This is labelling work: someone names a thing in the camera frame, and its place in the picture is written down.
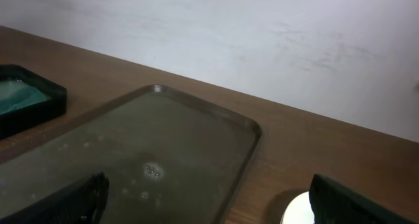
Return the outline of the white plate bottom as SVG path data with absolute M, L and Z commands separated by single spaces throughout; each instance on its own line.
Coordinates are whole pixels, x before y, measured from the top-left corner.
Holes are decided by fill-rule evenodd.
M 314 224 L 314 213 L 310 204 L 309 192 L 297 195 L 282 215 L 281 224 Z

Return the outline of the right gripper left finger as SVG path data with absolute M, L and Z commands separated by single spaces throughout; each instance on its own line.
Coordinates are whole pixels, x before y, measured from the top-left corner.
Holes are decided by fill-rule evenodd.
M 108 194 L 109 179 L 101 172 L 1 218 L 1 224 L 98 224 L 105 211 Z

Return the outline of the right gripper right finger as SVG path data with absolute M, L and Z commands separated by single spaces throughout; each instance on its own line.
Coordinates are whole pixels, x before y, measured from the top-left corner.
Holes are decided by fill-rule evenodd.
M 315 224 L 414 224 L 320 174 L 312 179 L 309 201 Z

